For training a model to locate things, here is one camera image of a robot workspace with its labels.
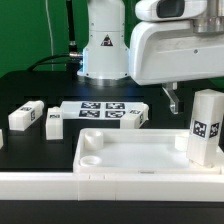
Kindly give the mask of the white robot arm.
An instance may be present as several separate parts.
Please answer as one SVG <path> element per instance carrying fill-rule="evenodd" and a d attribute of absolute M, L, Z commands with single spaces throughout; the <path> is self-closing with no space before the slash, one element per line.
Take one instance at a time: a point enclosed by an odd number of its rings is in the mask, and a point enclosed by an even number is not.
<path fill-rule="evenodd" d="M 173 113 L 179 81 L 224 76 L 224 0 L 140 0 L 140 23 L 124 42 L 122 0 L 87 0 L 89 41 L 80 78 L 112 85 L 127 77 L 161 84 Z"/>

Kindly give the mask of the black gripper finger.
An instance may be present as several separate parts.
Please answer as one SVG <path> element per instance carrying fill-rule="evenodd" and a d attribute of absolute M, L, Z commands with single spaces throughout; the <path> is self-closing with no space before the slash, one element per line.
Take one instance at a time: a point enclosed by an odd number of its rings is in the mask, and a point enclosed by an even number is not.
<path fill-rule="evenodd" d="M 177 95 L 175 94 L 175 91 L 177 90 L 177 83 L 176 82 L 169 82 L 169 83 L 164 83 L 162 85 L 162 88 L 167 95 L 167 97 L 170 100 L 170 110 L 173 114 L 178 114 L 179 113 L 179 99 Z"/>

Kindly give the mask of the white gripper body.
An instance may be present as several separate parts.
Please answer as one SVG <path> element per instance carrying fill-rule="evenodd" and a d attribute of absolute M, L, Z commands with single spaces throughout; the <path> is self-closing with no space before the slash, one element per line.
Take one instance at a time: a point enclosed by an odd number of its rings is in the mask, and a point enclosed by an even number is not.
<path fill-rule="evenodd" d="M 140 22 L 131 35 L 129 74 L 139 85 L 224 76 L 224 34 L 196 34 L 190 21 Z"/>

